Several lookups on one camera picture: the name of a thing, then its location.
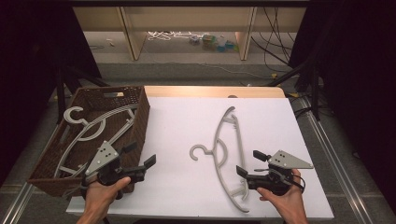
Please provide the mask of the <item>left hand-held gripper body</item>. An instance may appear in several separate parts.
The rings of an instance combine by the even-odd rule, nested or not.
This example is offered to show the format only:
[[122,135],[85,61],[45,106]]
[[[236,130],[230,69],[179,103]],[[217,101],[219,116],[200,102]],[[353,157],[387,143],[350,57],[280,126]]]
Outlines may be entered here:
[[120,164],[121,155],[120,149],[115,149],[105,141],[89,161],[88,167],[83,172],[81,185],[88,187],[92,177],[97,178],[98,182],[105,186],[113,185],[126,176],[131,178],[132,183],[144,181],[147,171],[144,164],[123,168]]

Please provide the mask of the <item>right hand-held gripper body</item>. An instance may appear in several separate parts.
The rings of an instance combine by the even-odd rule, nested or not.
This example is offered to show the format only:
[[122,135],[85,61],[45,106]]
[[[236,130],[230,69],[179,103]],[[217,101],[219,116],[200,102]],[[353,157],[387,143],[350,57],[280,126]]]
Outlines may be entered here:
[[279,150],[276,154],[270,155],[268,161],[267,175],[247,175],[247,185],[249,189],[264,188],[273,192],[277,196],[287,193],[292,186],[297,186],[304,191],[304,186],[294,180],[292,169],[312,169],[313,165],[303,161],[288,152]]

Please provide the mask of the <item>brown wicker basket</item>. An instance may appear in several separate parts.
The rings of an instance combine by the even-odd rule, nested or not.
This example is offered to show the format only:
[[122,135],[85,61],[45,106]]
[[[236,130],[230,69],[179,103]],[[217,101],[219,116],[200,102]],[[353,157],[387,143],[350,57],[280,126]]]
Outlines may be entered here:
[[78,196],[87,161],[105,141],[115,149],[136,142],[120,159],[124,167],[136,166],[149,110],[142,86],[78,89],[28,182],[53,197]]

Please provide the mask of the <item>person's left hand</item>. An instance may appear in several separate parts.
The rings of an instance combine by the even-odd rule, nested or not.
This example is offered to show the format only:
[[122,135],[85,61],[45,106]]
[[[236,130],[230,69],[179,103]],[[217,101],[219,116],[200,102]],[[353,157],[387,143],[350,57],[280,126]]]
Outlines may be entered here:
[[113,185],[105,186],[99,183],[97,178],[92,178],[87,190],[84,212],[97,211],[107,214],[109,206],[116,200],[118,191],[130,182],[130,177],[124,177]]

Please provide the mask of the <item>person's right hand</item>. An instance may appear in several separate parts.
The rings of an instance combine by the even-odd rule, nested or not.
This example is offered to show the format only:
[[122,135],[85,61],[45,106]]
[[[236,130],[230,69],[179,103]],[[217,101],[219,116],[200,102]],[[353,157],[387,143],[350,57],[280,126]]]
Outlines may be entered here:
[[282,196],[277,196],[273,192],[264,188],[257,188],[261,195],[261,201],[270,202],[281,215],[305,214],[302,191],[297,186],[292,186],[290,190]]

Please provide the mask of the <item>white table mat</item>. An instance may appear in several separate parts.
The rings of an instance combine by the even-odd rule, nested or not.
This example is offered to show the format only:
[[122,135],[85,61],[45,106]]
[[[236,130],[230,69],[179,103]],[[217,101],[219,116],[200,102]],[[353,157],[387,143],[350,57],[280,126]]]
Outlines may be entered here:
[[[246,169],[251,174],[263,174],[266,163],[253,157],[259,150],[274,155],[284,150],[304,161],[311,157],[286,98],[192,98],[152,97],[146,142],[141,158],[156,155],[157,162],[148,169],[144,181],[134,191],[111,204],[109,212],[122,217],[239,219],[276,218],[275,208],[260,201],[255,190],[242,201],[249,209],[239,211],[224,192],[213,158],[198,148],[191,159],[192,146],[213,146],[215,131],[224,112],[234,106],[239,121]],[[225,123],[221,139],[229,149],[229,157],[221,171],[230,189],[240,186],[235,129]]]

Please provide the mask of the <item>black metal stand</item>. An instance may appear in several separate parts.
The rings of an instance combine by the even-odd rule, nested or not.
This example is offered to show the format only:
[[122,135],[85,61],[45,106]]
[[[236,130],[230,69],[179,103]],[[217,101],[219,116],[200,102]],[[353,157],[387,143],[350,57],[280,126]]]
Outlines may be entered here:
[[298,80],[296,81],[294,88],[297,91],[306,91],[307,88],[311,90],[311,111],[316,120],[320,120],[318,114],[318,71],[316,68],[316,61],[312,59],[307,59],[300,65],[291,69],[285,75],[276,78],[271,81],[269,84],[266,84],[266,87],[275,87],[284,81],[299,75]]
[[85,79],[98,87],[108,87],[101,76],[91,76],[74,66],[61,67],[56,75],[56,92],[58,97],[58,121],[60,123],[64,118],[64,111],[66,110],[66,101],[64,88],[67,88],[74,94],[78,88],[81,88],[81,79]]

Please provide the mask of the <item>dark curtain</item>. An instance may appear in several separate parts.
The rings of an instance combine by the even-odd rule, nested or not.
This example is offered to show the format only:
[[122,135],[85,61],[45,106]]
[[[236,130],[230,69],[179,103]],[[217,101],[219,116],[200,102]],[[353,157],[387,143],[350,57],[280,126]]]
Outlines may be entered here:
[[68,0],[0,0],[0,186],[57,85],[100,72]]
[[328,103],[396,215],[396,0],[309,0],[290,66],[320,48]]

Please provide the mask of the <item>colourful toy pile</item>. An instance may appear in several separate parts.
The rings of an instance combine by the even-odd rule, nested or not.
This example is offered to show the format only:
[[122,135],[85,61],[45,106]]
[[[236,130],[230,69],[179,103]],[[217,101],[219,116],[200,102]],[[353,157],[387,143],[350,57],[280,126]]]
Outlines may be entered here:
[[194,46],[201,46],[204,50],[216,52],[239,51],[238,46],[233,41],[222,35],[192,35],[189,38],[189,43]]

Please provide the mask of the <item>beige wooden shelf unit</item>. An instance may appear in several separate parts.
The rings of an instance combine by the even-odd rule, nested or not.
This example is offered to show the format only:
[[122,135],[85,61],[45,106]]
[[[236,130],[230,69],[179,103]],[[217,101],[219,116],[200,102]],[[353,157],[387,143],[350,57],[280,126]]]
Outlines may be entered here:
[[85,32],[124,33],[130,57],[139,59],[148,31],[233,32],[241,60],[248,58],[254,32],[300,29],[303,7],[74,7]]

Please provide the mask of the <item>metal floor rail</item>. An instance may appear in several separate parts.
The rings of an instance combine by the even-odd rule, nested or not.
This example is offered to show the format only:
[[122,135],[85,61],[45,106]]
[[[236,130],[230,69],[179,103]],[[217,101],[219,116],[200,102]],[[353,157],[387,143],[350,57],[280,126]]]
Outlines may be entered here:
[[322,124],[317,121],[312,111],[307,113],[307,117],[356,219],[360,224],[373,224],[364,201],[347,174],[347,169],[336,154]]
[[24,209],[29,203],[35,187],[25,182],[17,191],[17,195],[0,221],[0,224],[18,224]]

